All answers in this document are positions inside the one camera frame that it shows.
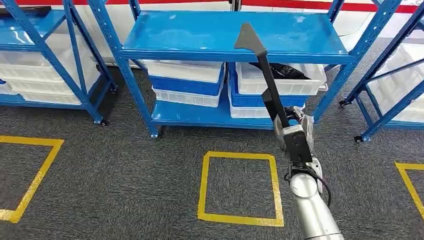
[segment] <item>black cable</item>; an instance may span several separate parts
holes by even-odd
[[[320,180],[321,183],[324,185],[324,187],[325,187],[325,189],[327,190],[327,193],[328,193],[327,206],[330,207],[331,201],[332,201],[332,194],[331,194],[331,191],[330,191],[330,187],[327,185],[327,183],[320,176],[318,176],[313,170],[311,170],[312,168],[310,166],[306,166],[306,169],[314,178],[317,178],[318,180]]]

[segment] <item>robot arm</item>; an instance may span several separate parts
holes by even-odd
[[[321,165],[311,154],[311,119],[296,107],[283,107],[268,63],[267,50],[249,23],[241,26],[234,47],[254,52],[262,69],[268,86],[262,94],[262,99],[274,124],[278,145],[290,156],[287,180],[296,199],[297,217],[305,239],[343,239],[329,209],[331,192],[322,180]],[[290,126],[290,119],[299,124]],[[322,184],[328,190],[328,205],[320,196]]]

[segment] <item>shelf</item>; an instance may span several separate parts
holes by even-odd
[[[152,121],[167,126],[197,126],[273,130],[270,118],[231,118],[227,86],[222,88],[218,107],[156,101]]]
[[[38,101],[26,101],[21,95],[0,94],[0,107],[31,107],[31,108],[51,108],[51,109],[85,109],[83,105],[70,105],[59,103],[47,103]]]
[[[46,16],[31,16],[29,21],[41,37],[48,37],[65,20],[65,11],[51,10]],[[13,17],[0,18],[0,51],[38,51],[37,46]]]
[[[396,129],[424,129],[424,122],[414,121],[396,121],[391,120],[386,123],[384,128],[396,128]]]
[[[246,22],[268,50],[270,62],[346,64],[356,60],[327,14],[302,12],[141,12],[122,54],[129,59],[256,62],[253,52],[234,49]]]

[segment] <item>gray carpet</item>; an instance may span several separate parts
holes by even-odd
[[[337,97],[341,100],[387,41],[378,40]],[[92,124],[79,110],[0,107],[0,134],[64,139],[56,159],[17,224],[0,222],[1,240],[26,239],[300,239],[295,202],[283,180],[287,166],[272,131],[165,127],[150,139],[118,69],[118,95]],[[135,70],[146,102],[154,94]],[[337,69],[328,72],[334,78]],[[319,96],[307,102],[308,109]],[[331,211],[348,239],[423,239],[424,220],[394,162],[424,163],[424,131],[383,129],[356,144],[365,129],[358,106],[334,102],[316,126],[315,152],[333,192]],[[13,209],[49,148],[0,144],[0,209]],[[202,159],[207,151],[275,156],[284,227],[197,219]],[[408,171],[424,199],[424,171]],[[211,158],[207,213],[275,217],[269,165],[261,160]]]

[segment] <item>black handle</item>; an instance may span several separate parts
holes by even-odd
[[[284,111],[283,104],[281,103],[276,82],[274,81],[274,76],[271,72],[270,64],[268,63],[267,50],[262,45],[261,40],[258,38],[258,35],[255,30],[253,30],[250,23],[246,22],[241,25],[240,33],[238,34],[237,41],[235,41],[234,48],[247,49],[254,52],[260,68],[262,69],[266,85],[268,86],[262,94],[262,99],[269,112],[269,116],[274,122],[276,115],[278,115],[282,127],[289,127],[289,120],[287,119],[286,112]]]

